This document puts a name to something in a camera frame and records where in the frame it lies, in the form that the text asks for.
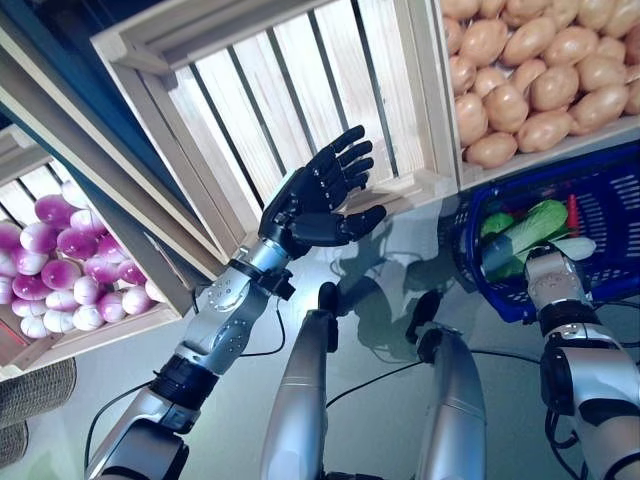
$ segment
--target robotic hand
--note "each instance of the robotic hand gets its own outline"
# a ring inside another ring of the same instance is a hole
[[[208,304],[98,447],[86,479],[179,477],[189,450],[177,434],[191,430],[218,378],[242,354],[269,296],[293,294],[287,263],[312,246],[356,241],[385,217],[382,206],[347,217],[333,213],[351,190],[366,186],[373,160],[360,157],[371,142],[350,146],[363,137],[362,126],[348,130],[293,173],[265,209],[255,245],[241,248],[208,289]]]

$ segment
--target red item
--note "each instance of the red item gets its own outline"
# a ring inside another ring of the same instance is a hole
[[[578,216],[578,200],[576,196],[572,193],[569,195],[569,199],[567,200],[567,227],[571,231],[569,233],[570,237],[579,237],[580,236],[580,218]]]

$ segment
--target potato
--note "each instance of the potato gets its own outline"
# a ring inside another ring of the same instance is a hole
[[[539,58],[527,60],[511,74],[510,81],[525,98],[529,97],[529,85],[547,69]]]
[[[480,16],[482,18],[496,18],[507,0],[482,0]]]
[[[464,152],[465,160],[484,168],[504,165],[516,153],[518,144],[513,135],[496,132],[481,138]]]
[[[631,65],[627,67],[625,83],[635,82],[638,79],[640,79],[640,65]]]
[[[615,0],[613,15],[602,29],[602,33],[613,38],[624,36],[640,21],[640,1]]]
[[[475,93],[467,93],[456,98],[456,120],[460,144],[471,145],[487,131],[487,112],[482,106],[482,99]]]
[[[480,0],[440,0],[442,15],[455,20],[466,20],[480,10]]]
[[[507,0],[506,11],[513,17],[531,20],[542,15],[550,3],[551,0]]]
[[[624,43],[612,37],[602,37],[596,47],[596,53],[624,62]]]
[[[556,30],[567,28],[578,15],[580,0],[552,0],[545,8],[543,15],[551,17],[556,22]]]
[[[624,107],[624,112],[629,115],[640,114],[640,80],[634,80],[629,84],[629,100]]]
[[[618,118],[629,99],[624,85],[609,85],[585,95],[569,109],[573,117],[572,135],[586,135]]]
[[[627,49],[627,56],[624,61],[628,65],[637,65],[640,63],[640,23],[629,30],[624,39],[624,45]]]
[[[615,6],[615,0],[582,0],[578,10],[578,23],[598,31],[607,24]]]
[[[444,37],[447,39],[449,56],[460,50],[462,44],[462,26],[453,18],[443,17]]]
[[[556,34],[542,58],[550,67],[573,65],[596,51],[598,35],[588,28],[569,27]]]
[[[476,81],[473,84],[473,92],[480,98],[484,98],[491,90],[506,82],[507,79],[501,70],[494,67],[485,67],[478,70],[478,73],[476,74]]]
[[[551,44],[555,35],[556,25],[552,18],[534,18],[516,30],[507,41],[502,63],[515,66],[537,57]]]
[[[471,88],[476,79],[476,66],[473,62],[460,55],[449,59],[451,69],[451,85],[454,96],[462,95]]]
[[[520,151],[543,152],[569,135],[573,118],[562,110],[536,113],[518,130],[516,140]]]
[[[539,112],[556,110],[573,101],[579,84],[575,68],[569,65],[551,67],[531,83],[531,106]]]
[[[592,53],[576,64],[580,76],[580,88],[592,92],[607,85],[624,85],[626,67],[616,59]]]
[[[478,20],[462,36],[460,55],[471,60],[476,67],[494,62],[505,43],[507,26],[501,20]]]
[[[491,90],[483,102],[491,128],[500,132],[517,132],[529,113],[529,104],[510,83]]]

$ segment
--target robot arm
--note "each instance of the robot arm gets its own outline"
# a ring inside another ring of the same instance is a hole
[[[288,262],[314,245],[357,240],[386,215],[381,206],[332,213],[349,191],[366,185],[373,160],[360,157],[371,142],[351,146],[363,136],[362,126],[348,130],[289,178],[263,213],[257,243],[241,249],[208,289],[207,305],[98,447],[85,478],[178,478],[188,455],[178,434],[191,430],[218,378],[244,351],[269,297],[293,294]]]
[[[569,418],[593,478],[640,478],[638,368],[600,324],[571,260],[540,248],[525,272],[546,339],[543,401]]]

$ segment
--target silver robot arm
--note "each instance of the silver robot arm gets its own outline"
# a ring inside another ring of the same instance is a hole
[[[540,367],[545,404],[568,417],[593,478],[640,478],[638,368],[600,324],[571,260],[541,248],[525,272],[546,339]]]

